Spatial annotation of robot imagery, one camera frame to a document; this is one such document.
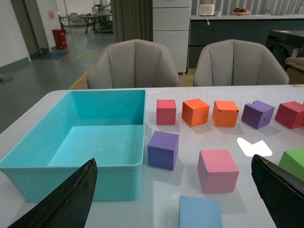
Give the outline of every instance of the green cube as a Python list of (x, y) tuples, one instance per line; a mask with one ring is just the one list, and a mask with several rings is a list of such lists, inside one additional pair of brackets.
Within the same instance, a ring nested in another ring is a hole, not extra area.
[(279, 167), (304, 181), (304, 148), (285, 151)]

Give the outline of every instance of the red trash can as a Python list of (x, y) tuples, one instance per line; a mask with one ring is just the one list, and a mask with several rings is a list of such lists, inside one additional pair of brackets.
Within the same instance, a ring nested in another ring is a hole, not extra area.
[(67, 48), (65, 30), (63, 28), (53, 29), (52, 32), (53, 32), (53, 36), (55, 39), (55, 44), (56, 44), (57, 49)]

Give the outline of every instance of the white wall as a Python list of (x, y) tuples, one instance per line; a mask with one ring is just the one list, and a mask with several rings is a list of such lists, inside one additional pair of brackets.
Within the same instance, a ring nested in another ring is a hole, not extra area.
[[(109, 0), (102, 0), (103, 5), (108, 5)], [(92, 7), (94, 0), (66, 0), (66, 8), (63, 0), (56, 0), (59, 15), (64, 17), (70, 13), (88, 14), (93, 13)], [(100, 0), (95, 0), (96, 4), (100, 4)]]
[[(51, 47), (54, 47), (55, 40), (53, 36), (53, 29), (60, 29), (60, 23), (59, 23), (59, 18), (57, 15), (57, 5), (55, 0), (37, 0), (37, 5), (39, 8), (39, 12), (41, 15), (41, 20), (43, 23), (43, 27), (45, 30), (45, 34), (47, 36), (47, 41), (48, 41), (48, 47), (49, 50)], [(52, 11), (54, 13), (55, 18), (50, 19), (48, 12)]]
[(29, 58), (10, 0), (0, 0), (0, 67)]

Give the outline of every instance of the white cabinet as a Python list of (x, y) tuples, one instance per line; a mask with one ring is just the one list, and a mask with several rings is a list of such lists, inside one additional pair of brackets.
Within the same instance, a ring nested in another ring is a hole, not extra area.
[(191, 0), (153, 0), (153, 41), (167, 46), (179, 73), (187, 71)]

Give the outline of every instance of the dark gray cabinet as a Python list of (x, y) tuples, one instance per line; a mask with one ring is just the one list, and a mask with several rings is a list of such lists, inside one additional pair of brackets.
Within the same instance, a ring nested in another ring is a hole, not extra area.
[(304, 30), (304, 19), (217, 19), (191, 20), (188, 68), (196, 68), (204, 46), (226, 39), (240, 39), (266, 44), (272, 30)]

